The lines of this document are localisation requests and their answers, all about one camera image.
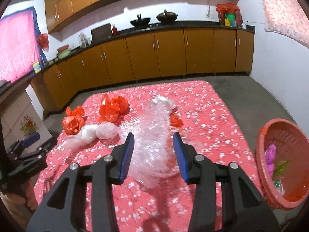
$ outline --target concrete floor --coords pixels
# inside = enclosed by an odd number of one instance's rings
[[[211,83],[219,97],[225,102],[234,116],[234,119],[243,132],[252,152],[255,150],[258,131],[267,121],[273,118],[284,118],[293,121],[283,106],[268,91],[249,76],[194,77],[110,87],[108,89],[81,93],[72,101],[70,107],[75,108],[78,105],[82,105],[89,96],[95,93],[146,84],[190,80],[204,80]],[[62,131],[61,121],[64,116],[65,112],[51,115],[44,121],[45,126],[53,136],[59,135]],[[274,213],[278,221],[282,223],[283,221],[294,217],[299,209],[300,208],[297,208],[292,211],[274,210]]]

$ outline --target purple plastic bag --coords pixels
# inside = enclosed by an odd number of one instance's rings
[[[269,172],[270,177],[272,178],[273,171],[275,169],[275,164],[266,164],[267,170]]]
[[[265,152],[265,160],[266,160],[266,163],[267,164],[272,164],[273,160],[275,159],[275,156],[276,156],[276,151],[277,151],[277,148],[274,144],[271,144],[266,152]]]

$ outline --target blue gripper pad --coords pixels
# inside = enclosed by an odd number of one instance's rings
[[[31,146],[32,144],[37,142],[39,139],[40,139],[40,134],[36,132],[35,134],[33,134],[30,137],[25,138],[23,140],[22,147],[23,148],[28,148],[29,146]]]
[[[189,181],[188,163],[190,163],[190,158],[178,132],[173,135],[173,147],[181,177],[187,183]]]
[[[124,146],[126,147],[125,154],[123,156],[123,159],[121,161],[121,171],[120,171],[120,178],[119,180],[123,183],[123,181],[128,176],[129,166],[134,150],[134,136],[132,133],[128,134],[128,137],[124,143]]]

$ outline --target red plastic basket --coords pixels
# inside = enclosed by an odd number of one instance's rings
[[[271,144],[277,147],[275,164],[289,160],[283,173],[283,196],[275,188],[266,167],[264,153]],[[290,210],[305,200],[309,193],[309,142],[297,125],[285,119],[267,122],[259,131],[255,159],[264,197],[272,208]]]

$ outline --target green bowl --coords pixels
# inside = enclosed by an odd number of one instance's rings
[[[57,54],[57,57],[58,57],[59,59],[62,59],[62,58],[67,57],[67,56],[70,55],[70,54],[71,54],[71,50],[70,50],[70,49],[66,49],[66,50],[61,51],[60,53],[58,53],[58,54]]]

